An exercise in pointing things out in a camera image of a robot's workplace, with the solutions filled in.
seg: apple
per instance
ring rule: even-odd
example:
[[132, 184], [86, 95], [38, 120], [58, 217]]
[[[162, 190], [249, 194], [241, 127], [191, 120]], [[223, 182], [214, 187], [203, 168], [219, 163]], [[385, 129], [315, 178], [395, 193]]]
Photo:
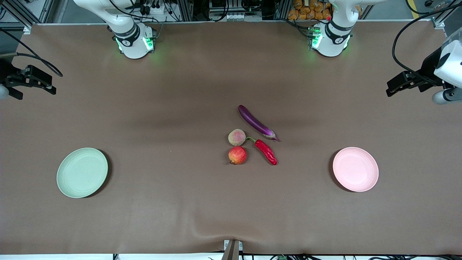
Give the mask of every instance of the apple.
[[247, 152], [242, 146], [236, 146], [230, 149], [228, 157], [231, 164], [243, 164], [247, 159]]

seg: green plate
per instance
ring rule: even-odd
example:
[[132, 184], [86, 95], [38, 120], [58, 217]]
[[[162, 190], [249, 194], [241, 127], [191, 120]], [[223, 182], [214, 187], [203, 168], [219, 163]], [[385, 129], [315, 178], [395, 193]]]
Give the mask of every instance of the green plate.
[[97, 149], [81, 148], [62, 161], [56, 175], [59, 190], [71, 198], [92, 195], [108, 175], [108, 161]]

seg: purple eggplant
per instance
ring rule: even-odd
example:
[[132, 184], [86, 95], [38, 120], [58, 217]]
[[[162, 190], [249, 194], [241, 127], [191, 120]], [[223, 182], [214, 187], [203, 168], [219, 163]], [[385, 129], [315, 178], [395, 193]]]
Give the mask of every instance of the purple eggplant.
[[268, 127], [264, 126], [260, 121], [258, 121], [252, 114], [247, 110], [247, 108], [243, 105], [239, 105], [237, 107], [239, 110], [239, 114], [241, 114], [241, 117], [244, 118], [244, 120], [250, 124], [253, 128], [255, 128], [257, 131], [259, 131], [262, 135], [266, 136], [269, 139], [273, 139], [279, 142], [279, 139], [276, 137], [276, 134], [269, 129]]

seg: chili pepper stem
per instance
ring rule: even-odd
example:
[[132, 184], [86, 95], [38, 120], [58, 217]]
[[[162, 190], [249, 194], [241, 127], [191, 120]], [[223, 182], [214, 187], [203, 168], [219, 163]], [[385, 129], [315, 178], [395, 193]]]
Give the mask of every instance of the chili pepper stem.
[[252, 137], [249, 137], [249, 136], [246, 137], [245, 139], [252, 140], [253, 142], [256, 142], [256, 141], [257, 141], [256, 139], [254, 139], [254, 138], [252, 138]]

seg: black cable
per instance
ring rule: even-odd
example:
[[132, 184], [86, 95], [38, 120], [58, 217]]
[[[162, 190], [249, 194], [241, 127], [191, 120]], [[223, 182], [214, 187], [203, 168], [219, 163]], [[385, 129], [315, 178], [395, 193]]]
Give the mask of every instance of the black cable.
[[257, 12], [257, 11], [260, 11], [260, 10], [261, 10], [261, 6], [263, 5], [263, 2], [261, 2], [261, 4], [260, 4], [258, 7], [256, 7], [255, 9], [252, 10], [251, 7], [250, 7], [250, 3], [249, 3], [249, 7], [246, 7], [246, 6], [244, 5], [244, 2], [245, 2], [245, 1], [241, 1], [241, 7], [242, 7], [244, 10], [248, 11], [248, 12]]
[[293, 21], [293, 23], [295, 24], [295, 27], [297, 28], [298, 32], [300, 32], [301, 35], [307, 37], [307, 38], [314, 38], [314, 37], [311, 37], [311, 36], [308, 36], [308, 34], [304, 33], [302, 31], [302, 29], [297, 25], [297, 23], [295, 22], [295, 20]]
[[[169, 3], [170, 10], [171, 10], [171, 12], [173, 13], [173, 15], [174, 15], [175, 17], [173, 17], [173, 15], [172, 15], [168, 10], [167, 10], [167, 12], [169, 13], [169, 15], [170, 15], [175, 21], [180, 22], [180, 19], [176, 16], [175, 11], [173, 10], [172, 3], [170, 2], [170, 0], [167, 0], [167, 1], [168, 1], [168, 3]], [[165, 8], [167, 8], [167, 3], [165, 2], [165, 0], [164, 0], [164, 6], [165, 6]]]
[[1, 15], [0, 20], [2, 20], [6, 15], [6, 9], [3, 9], [3, 7], [0, 7], [0, 15]]
[[13, 40], [17, 41], [18, 43], [20, 43], [22, 46], [24, 46], [27, 50], [29, 50], [33, 55], [31, 54], [27, 54], [27, 53], [17, 53], [16, 55], [18, 56], [26, 56], [26, 57], [30, 57], [30, 58], [33, 58], [33, 59], [36, 59], [36, 60], [39, 60], [41, 61], [43, 64], [45, 64], [45, 66], [47, 66], [51, 71], [53, 71], [53, 73], [55, 73], [56, 75], [62, 77], [62, 73], [61, 71], [53, 64], [51, 64], [49, 61], [47, 60], [44, 60], [42, 59], [36, 52], [34, 52], [34, 50], [32, 50], [31, 48], [29, 48], [29, 46], [27, 46], [25, 43], [23, 43], [21, 40], [19, 40], [18, 38], [16, 38], [13, 34], [7, 32], [6, 30], [4, 30], [3, 28], [0, 27], [0, 31], [4, 32], [6, 35], [8, 35], [9, 37], [13, 38]]
[[304, 26], [300, 26], [298, 25], [295, 20], [293, 21], [293, 23], [291, 23], [289, 20], [287, 19], [284, 19], [284, 18], [278, 18], [277, 20], [282, 20], [282, 21], [285, 21], [286, 23], [290, 24], [291, 26], [297, 28], [298, 32], [300, 32], [301, 35], [307, 37], [307, 38], [314, 38], [313, 36], [309, 36], [307, 35], [306, 33], [304, 33], [302, 30], [308, 30], [308, 27], [304, 27]]
[[[139, 16], [139, 15], [134, 15], [134, 14], [130, 14], [130, 13], [127, 13], [125, 11], [122, 11], [120, 8], [118, 8], [114, 2], [112, 0], [109, 0], [109, 2], [111, 2], [111, 4], [117, 9], [119, 10], [121, 13], [123, 14], [126, 14], [126, 15], [129, 15], [131, 17], [136, 17], [136, 18], [139, 18], [139, 19], [144, 19], [145, 17], [142, 17], [142, 16]], [[154, 17], [149, 17], [149, 19], [152, 19], [152, 22], [156, 21], [157, 23], [159, 23], [159, 21], [157, 19], [155, 19]]]
[[206, 11], [204, 8], [206, 3], [207, 3], [207, 0], [202, 0], [201, 11], [202, 11], [202, 15], [204, 16], [205, 20], [210, 21], [210, 17], [206, 14]]
[[289, 20], [287, 20], [287, 19], [285, 19], [285, 18], [277, 18], [276, 20], [285, 21], [286, 23], [290, 24], [291, 26], [293, 26], [293, 27], [298, 27], [298, 28], [300, 28], [300, 29], [308, 29], [308, 27], [301, 26], [301, 25], [297, 25], [297, 24], [295, 23], [295, 21], [292, 23], [291, 21], [289, 21]]
[[215, 22], [219, 22], [223, 20], [228, 14], [229, 9], [230, 9], [230, 4], [228, 3], [228, 0], [223, 0], [223, 14], [221, 15], [220, 19], [216, 20]]
[[459, 4], [454, 5], [454, 6], [451, 6], [451, 7], [443, 8], [443, 9], [438, 10], [438, 11], [430, 12], [430, 13], [428, 13], [428, 14], [422, 15], [422, 16], [420, 16], [420, 17], [418, 17], [418, 18], [412, 20], [412, 21], [409, 22], [407, 25], [405, 25], [405, 26], [401, 29], [401, 31], [398, 32], [398, 34], [397, 34], [396, 37], [395, 37], [395, 40], [393, 41], [393, 47], [392, 47], [392, 49], [391, 49], [391, 54], [392, 54], [392, 56], [393, 56], [393, 60], [394, 60], [398, 65], [400, 65], [403, 69], [405, 69], [405, 70], [409, 71], [410, 73], [412, 73], [412, 74], [418, 76], [419, 78], [423, 79], [425, 82], [430, 83], [430, 84], [432, 84], [432, 85], [436, 85], [436, 86], [440, 85], [440, 83], [437, 83], [437, 82], [435, 82], [435, 81], [433, 81], [433, 80], [431, 80], [431, 79], [429, 79], [429, 78], [426, 78], [426, 77], [420, 75], [419, 73], [415, 72], [415, 71], [412, 70], [411, 68], [409, 68], [409, 67], [407, 67], [406, 65], [404, 65], [403, 63], [401, 63], [401, 62], [396, 58], [396, 54], [395, 54], [396, 43], [398, 42], [398, 38], [400, 37], [400, 35], [401, 35], [409, 26], [411, 26], [411, 25], [414, 24], [415, 22], [417, 22], [417, 21], [419, 21], [419, 20], [421, 20], [421, 19], [423, 19], [423, 18], [432, 16], [432, 15], [434, 15], [434, 14], [440, 13], [440, 12], [445, 12], [445, 11], [447, 11], [447, 10], [451, 10], [451, 9], [458, 8], [458, 7], [460, 7], [460, 6], [462, 6], [462, 3], [459, 3]]
[[411, 7], [411, 5], [409, 4], [409, 0], [405, 0], [405, 1], [406, 1], [407, 7], [408, 7], [412, 12], [414, 12], [414, 13], [416, 13], [416, 14], [428, 14], [428, 13], [431, 13], [431, 12], [419, 12], [419, 11], [417, 11], [417, 10], [414, 10], [414, 9]]
[[320, 22], [320, 23], [322, 23], [322, 24], [325, 24], [325, 25], [329, 24], [329, 22], [324, 22], [324, 21], [321, 21], [321, 20], [318, 20], [318, 19], [311, 19], [311, 20], [318, 21], [318, 22]]

